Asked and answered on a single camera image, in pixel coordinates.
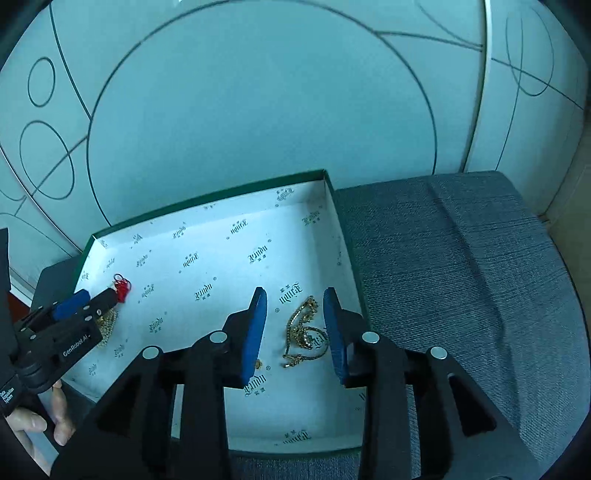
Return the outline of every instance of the tangled gold chain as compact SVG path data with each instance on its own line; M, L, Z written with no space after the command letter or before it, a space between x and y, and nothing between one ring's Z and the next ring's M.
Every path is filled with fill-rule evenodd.
M293 324L295 319L305 309L308 310L304 312L300 321L294 326ZM287 321L287 331L285 333L285 354L283 355L283 358L288 360L288 363L283 365L283 368L294 367L302 363L304 360L316 360L323 356L328 350L329 339L322 330L315 327L303 326L304 323L310 323L312 321L316 312L318 312L318 303L315 301L314 297L310 295L304 300L304 303L298 307L298 309ZM324 348L322 349L322 352L314 356L305 356L301 355L300 353L290 355L290 345L292 342L294 342L300 348L304 348L306 350L312 350L314 348L312 345L312 339L308 334L308 332L311 331L320 334L320 336L324 339Z

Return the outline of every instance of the blue gripper pad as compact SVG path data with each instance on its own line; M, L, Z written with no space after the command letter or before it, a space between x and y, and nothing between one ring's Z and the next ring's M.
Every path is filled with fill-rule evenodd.
M248 307L248 313L251 321L242 348L241 378L245 385L255 374L255 363L261 347L262 331L267 321L267 292L262 287L256 288Z
M56 322L68 319L84 305L88 305L88 302L90 302L90 294L86 290L79 290L69 299L55 306L53 309L53 319Z
M323 301L324 323L326 324L326 333L329 336L330 354L333 359L335 374L339 377L341 384L344 385L345 379L349 376L349 366L347 365L345 343L337 322L337 315L340 314L341 310L334 288L327 288L324 291Z

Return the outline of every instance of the white wall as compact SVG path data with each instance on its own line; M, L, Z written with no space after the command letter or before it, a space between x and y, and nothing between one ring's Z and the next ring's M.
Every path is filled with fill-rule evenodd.
M591 122L555 201L548 209L550 235L573 277L591 327Z
M32 289L109 225L318 168L498 168L541 213L586 90L536 0L54 0L0 72L0 228Z

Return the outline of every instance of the black bracket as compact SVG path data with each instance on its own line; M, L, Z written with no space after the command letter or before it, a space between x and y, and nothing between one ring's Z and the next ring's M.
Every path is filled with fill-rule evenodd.
M343 310L333 288L324 294L324 319L342 384L367 387L360 478L411 478L406 385L417 407L420 478L539 478L519 433L444 348L397 347Z
M266 316L267 294L258 287L247 310L193 346L168 353L144 348L63 448L52 478L229 479L223 388L243 388L254 374ZM172 462L177 385L184 394Z

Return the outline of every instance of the black circle outline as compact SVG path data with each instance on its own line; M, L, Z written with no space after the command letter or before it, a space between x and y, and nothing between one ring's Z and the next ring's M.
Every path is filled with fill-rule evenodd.
M2 195L4 195L11 202L21 202L21 201L23 201L25 199L25 196L24 195L22 197L20 197L19 199L14 199L12 197L9 197L6 193L4 193L3 190L0 190L0 193L2 193Z
M64 147L64 150L66 152L66 156L68 158L68 160L70 160L70 168L72 170L72 185L70 186L70 190L68 191L68 193L66 193L66 195L64 195L63 197L52 197L50 195L48 195L47 193L44 193L41 190L41 185L43 184L43 181L46 180L42 180L41 183L39 184L39 187L37 185L35 185L35 182L33 182L31 180L31 177L29 176L29 174L27 173L27 169L25 168L25 164L22 160L22 138L25 134L25 131L27 131L27 128L29 128L31 125L33 124L40 124L40 125L45 125L46 127L48 127L51 131L53 131L55 133L55 135L57 136L57 138L60 140L61 144ZM61 135L56 131L55 128L53 128L50 124L48 124L47 122L44 122L43 120L32 120L30 121L28 124L25 125L25 128L22 129L22 133L21 133L21 138L18 141L18 156L21 159L21 165L22 165L22 170L24 171L25 175L27 176L27 178L29 179L29 181L31 182L31 184L35 187L35 191L41 193L44 197L47 197L51 200L65 200L66 198L68 198L70 196L70 194L72 193L72 191L74 190L74 185L76 183L76 173L74 171L74 162L72 161L72 152L70 152L68 150L68 147L66 146L66 143L64 142L64 139L61 137Z
M519 16L519 22L521 23L521 59L519 61L519 79L517 80L517 88L515 89L515 102L513 103L513 113L511 114L511 120L509 121L509 127L507 128L507 134L505 135L505 141L503 142L503 148L501 150L501 155L499 155L499 161L496 163L495 171L499 169L499 165L501 164L501 159L503 158L503 153L505 153L505 147L507 146L507 141L509 140L509 134L511 133L511 127L513 126L513 120L515 118L515 110L517 108L517 100L519 100L519 91L521 90L521 76L523 74L523 15ZM507 16L505 20L505 35L507 35L508 27L509 26L509 16Z
M92 109L92 113L90 114L90 122L88 124L88 133L86 135L87 137L87 142L86 142L86 171L88 173L88 182L90 184L90 189L92 191L92 194L95 198L95 202L97 207L99 208L102 216L105 218L105 221L109 224L109 226L112 226L111 222L109 221L109 219L106 217L105 212L103 211L99 199L96 196L96 191L95 191L95 187L92 183L92 176L90 174L90 159L89 159L89 150L90 150L90 130L92 129L92 124L95 118L95 113L96 113L96 109L100 103L100 100L108 86L108 84L111 82L112 78L114 77L115 73L117 73L117 71L119 70L119 68L125 63L125 61L131 56L131 54L133 52L135 52L144 42L146 42L149 38L153 37L154 35L156 35L156 33L160 32L161 30L165 29L166 27L168 27L169 25L177 22L178 20L183 19L184 17L188 17L189 15L195 14L197 12L200 12L201 10L206 10L209 8L213 8L213 7L219 7L221 5L229 5L229 4L238 4L238 3L246 3L246 2L254 2L256 0L217 0L205 5L199 5L198 7L192 8L190 10L187 10L186 12L183 12L179 15L177 15L176 17L173 17L169 20L167 20L166 22L162 23L161 25L159 25L158 27L156 27L155 29L153 29L150 33L148 33L144 38L142 38L139 42L137 42L133 47L131 47L127 53L120 59L120 61L117 63L117 65L115 66L115 68L111 71L111 73L109 74L109 76L107 77L107 80L105 81L105 83L103 84L100 92L99 92L99 96L96 98L96 102L95 105ZM305 5L308 7L316 7L316 8L320 8L322 10L328 11L332 14L337 15L338 17L342 17L346 20L349 20L351 22L353 22L354 24L356 24L357 26L363 28L364 30L366 30L368 33L370 33L371 35L373 35L374 37L376 37L378 40L380 40L385 46L386 48L388 48L389 50L391 50L397 57L398 59L403 63L403 65L408 69L408 71L410 72L410 74L412 75L412 77L414 78L415 82L417 82L417 85L419 87L419 89L421 90L421 93L423 94L423 98L425 100L425 103L427 104L427 109L429 111L429 115L431 116L431 123L433 126L433 142L434 142L434 158L433 158L433 169L431 171L431 174L435 174L435 169L437 166L437 127L435 125L435 116L433 114L433 108L431 107L431 102L429 101L429 98L427 96L427 92L425 91L423 84L420 82L420 80L417 77L417 74L415 73L415 71L413 70L413 68L410 66L410 64L408 63L408 61L406 61L406 59L402 56L402 54L392 45L390 44L386 39L383 38L382 35L380 35L380 33L377 30L374 30L373 28L371 28L370 26L366 25L365 23L363 23L361 20L356 19L355 17L351 17L350 15L341 12L335 8L329 7L327 5L322 5L319 3L316 3L312 0L277 0L277 1L284 1L284 2L289 2L289 3L295 3L295 4L300 4L300 5Z
M550 40L550 50L552 51L552 69L550 70L550 78L548 79L547 82L542 81L542 83L544 84L544 88L542 88L541 91L539 91L538 93L528 92L521 85L521 81L517 80L517 76L515 75L515 68L513 67L513 64L511 62L511 54L509 53L509 16L510 16L510 14L507 15L507 19L505 21L505 48L507 51L507 60L509 61L509 64L511 65L511 74L513 75L513 79L515 80L517 87L524 94L526 94L530 97L537 97L539 95L542 95L542 93L544 93L546 91L546 89L550 86L550 82L552 81L552 77L554 76L554 65L556 63L556 54L554 52L554 44L552 43L552 36L550 35L550 32L548 30L548 27L546 26L546 23L544 22L544 19L536 11L535 8L529 7L529 9L532 10L536 14L536 16L540 19L540 21L542 22L542 26L544 27L544 30L546 30L546 34L548 35L548 40ZM519 15L520 15L521 19L523 19L523 12L522 11L519 12ZM523 22L521 23L521 35L522 35L521 38L523 38ZM523 50L523 48L524 48L524 45L523 45L523 42L521 42L521 50Z
M49 94L49 98L44 103L36 103L35 100L33 100L33 97L31 97L31 73L33 73L33 69L35 68L35 66L42 60L49 62L49 65L51 66L51 72L53 73L53 84L51 85L51 92ZM41 58L37 59L37 61L31 67L31 70L29 70L29 77L27 78L27 93L29 95L29 100L37 108L42 108L49 103L49 100L51 100L51 97L53 96L53 91L55 89L56 89L56 68L54 67L53 62L51 61L51 59L49 57L41 57Z

